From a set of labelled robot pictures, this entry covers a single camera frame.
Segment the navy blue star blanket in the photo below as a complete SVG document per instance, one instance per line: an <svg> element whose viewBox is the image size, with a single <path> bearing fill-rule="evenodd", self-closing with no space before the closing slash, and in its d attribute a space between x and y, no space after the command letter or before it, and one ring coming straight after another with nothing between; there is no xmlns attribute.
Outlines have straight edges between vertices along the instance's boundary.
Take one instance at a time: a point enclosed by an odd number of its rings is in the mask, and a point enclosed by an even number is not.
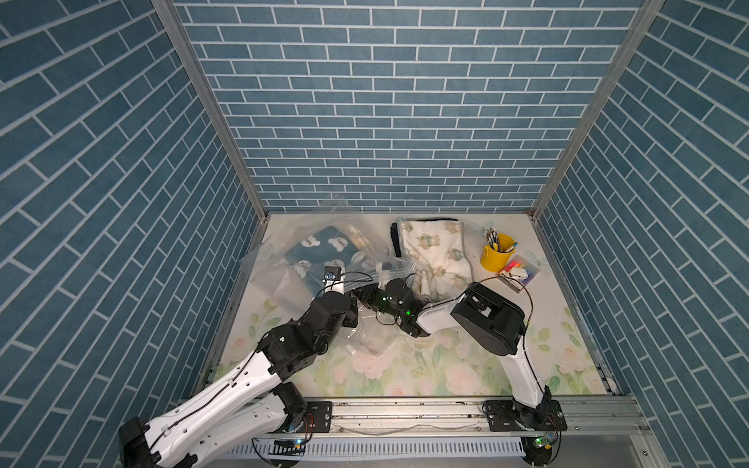
<svg viewBox="0 0 749 468"><path fill-rule="evenodd" d="M420 261L460 261L463 253L463 223L456 218L398 218L390 226L398 257Z"/></svg>

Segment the clear plastic vacuum bag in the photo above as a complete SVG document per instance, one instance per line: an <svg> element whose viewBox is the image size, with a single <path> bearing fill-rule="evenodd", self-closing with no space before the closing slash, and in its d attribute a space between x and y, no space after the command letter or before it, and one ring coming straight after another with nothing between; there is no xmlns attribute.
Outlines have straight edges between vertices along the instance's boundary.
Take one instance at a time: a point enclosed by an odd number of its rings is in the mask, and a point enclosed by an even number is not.
<svg viewBox="0 0 749 468"><path fill-rule="evenodd" d="M415 280L415 265L394 253L387 228L371 216L345 211L277 216L243 260L248 281L224 357L243 357L266 332L302 317L329 291L350 298L353 308L333 349L382 355L398 329L392 316L374 306L388 303L390 281Z"/></svg>

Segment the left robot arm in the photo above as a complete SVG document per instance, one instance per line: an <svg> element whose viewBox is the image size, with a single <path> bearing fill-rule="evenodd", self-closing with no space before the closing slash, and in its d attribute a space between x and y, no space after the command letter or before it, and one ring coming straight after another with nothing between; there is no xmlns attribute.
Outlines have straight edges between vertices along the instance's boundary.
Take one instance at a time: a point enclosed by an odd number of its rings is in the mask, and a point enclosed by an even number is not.
<svg viewBox="0 0 749 468"><path fill-rule="evenodd" d="M179 407L118 431L125 467L204 467L262 434L298 428L307 403L290 377L328 351L342 327L353 327L349 294L314 298L302 317L271 329L234 370Z"/></svg>

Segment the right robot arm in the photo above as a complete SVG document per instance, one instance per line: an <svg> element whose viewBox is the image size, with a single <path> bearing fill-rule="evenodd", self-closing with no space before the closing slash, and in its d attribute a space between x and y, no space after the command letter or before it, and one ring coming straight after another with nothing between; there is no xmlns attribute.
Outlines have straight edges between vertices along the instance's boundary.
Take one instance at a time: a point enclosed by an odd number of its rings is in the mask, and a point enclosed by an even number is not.
<svg viewBox="0 0 749 468"><path fill-rule="evenodd" d="M532 366L526 345L526 315L522 308L483 285L473 282L453 300L427 304L419 300L403 279L380 288L357 288L353 296L411 337L421 339L446 329L462 328L489 353L499 357L511 389L510 403L489 403L493 431L548 431L568 429L565 415Z"/></svg>

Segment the cream bear print blanket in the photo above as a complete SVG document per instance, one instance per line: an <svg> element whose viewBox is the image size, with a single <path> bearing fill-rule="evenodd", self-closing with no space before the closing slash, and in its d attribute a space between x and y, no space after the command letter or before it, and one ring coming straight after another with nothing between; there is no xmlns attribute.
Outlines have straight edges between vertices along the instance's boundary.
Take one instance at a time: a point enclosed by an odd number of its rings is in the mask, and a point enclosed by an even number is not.
<svg viewBox="0 0 749 468"><path fill-rule="evenodd" d="M423 300L455 298L473 282L459 220L399 218L396 233L403 257L415 265L412 288Z"/></svg>

